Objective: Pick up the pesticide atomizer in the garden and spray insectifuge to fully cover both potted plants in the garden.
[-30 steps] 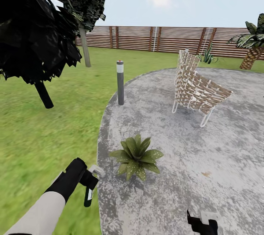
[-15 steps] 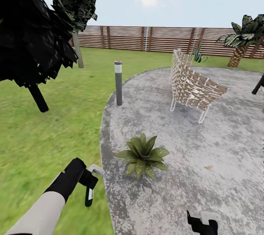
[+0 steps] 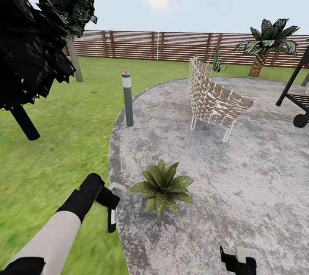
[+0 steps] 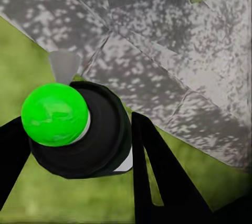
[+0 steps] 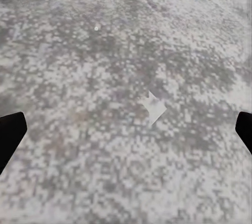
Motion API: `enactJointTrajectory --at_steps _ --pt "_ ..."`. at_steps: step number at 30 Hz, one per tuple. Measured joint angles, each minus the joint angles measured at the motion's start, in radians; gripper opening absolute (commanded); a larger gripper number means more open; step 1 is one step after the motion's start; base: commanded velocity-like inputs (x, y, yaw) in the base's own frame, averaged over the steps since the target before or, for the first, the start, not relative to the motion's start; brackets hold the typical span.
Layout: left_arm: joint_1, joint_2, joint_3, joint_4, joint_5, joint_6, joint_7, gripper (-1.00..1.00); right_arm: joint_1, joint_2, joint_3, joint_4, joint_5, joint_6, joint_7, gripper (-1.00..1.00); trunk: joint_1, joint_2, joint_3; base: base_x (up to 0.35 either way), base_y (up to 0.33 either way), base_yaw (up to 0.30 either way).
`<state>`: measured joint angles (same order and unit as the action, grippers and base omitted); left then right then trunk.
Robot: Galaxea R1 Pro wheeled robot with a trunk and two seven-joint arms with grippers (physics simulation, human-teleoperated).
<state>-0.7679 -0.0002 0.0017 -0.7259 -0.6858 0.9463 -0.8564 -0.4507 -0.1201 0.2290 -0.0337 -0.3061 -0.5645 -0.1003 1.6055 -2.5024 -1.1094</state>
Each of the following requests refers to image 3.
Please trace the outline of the insectifuge atomizer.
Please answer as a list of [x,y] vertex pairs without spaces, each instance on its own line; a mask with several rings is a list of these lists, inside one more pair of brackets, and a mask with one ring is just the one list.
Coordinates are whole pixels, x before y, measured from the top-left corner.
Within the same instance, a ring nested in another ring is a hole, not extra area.
[[117,230],[116,227],[116,209],[108,208],[108,232],[113,233]]

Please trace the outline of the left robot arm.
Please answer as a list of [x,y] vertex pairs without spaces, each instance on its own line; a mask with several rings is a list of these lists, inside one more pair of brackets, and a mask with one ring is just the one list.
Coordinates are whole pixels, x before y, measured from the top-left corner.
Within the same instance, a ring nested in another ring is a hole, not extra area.
[[126,194],[127,188],[113,182],[108,188],[101,177],[92,172],[67,197],[62,206],[0,272],[0,275],[61,275],[73,241],[84,217],[94,201],[104,207],[116,209],[120,197],[115,192]]

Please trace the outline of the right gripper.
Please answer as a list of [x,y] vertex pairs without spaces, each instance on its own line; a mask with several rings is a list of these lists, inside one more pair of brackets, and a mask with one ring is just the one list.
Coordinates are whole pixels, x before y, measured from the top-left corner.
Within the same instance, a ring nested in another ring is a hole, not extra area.
[[242,272],[248,272],[251,275],[257,275],[255,260],[250,257],[246,257],[246,263],[239,263],[236,256],[225,254],[222,246],[220,246],[221,261],[225,263],[227,271],[234,272],[236,275],[240,275]]

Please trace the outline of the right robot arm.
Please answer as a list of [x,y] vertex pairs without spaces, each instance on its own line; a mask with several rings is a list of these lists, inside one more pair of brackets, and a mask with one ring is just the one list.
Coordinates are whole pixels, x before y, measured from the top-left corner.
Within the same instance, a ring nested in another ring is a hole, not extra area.
[[254,258],[260,258],[261,254],[256,249],[235,247],[236,255],[225,254],[220,246],[221,261],[225,263],[227,271],[236,275],[257,275]]

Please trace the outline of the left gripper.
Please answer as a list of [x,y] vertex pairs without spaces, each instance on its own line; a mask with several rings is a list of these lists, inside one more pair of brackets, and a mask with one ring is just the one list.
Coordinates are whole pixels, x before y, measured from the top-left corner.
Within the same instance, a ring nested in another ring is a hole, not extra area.
[[107,189],[106,196],[102,200],[99,200],[97,202],[103,205],[104,207],[108,207],[115,210],[118,203],[120,202],[120,199],[121,198],[119,196],[114,195],[111,191],[109,191],[109,189]]

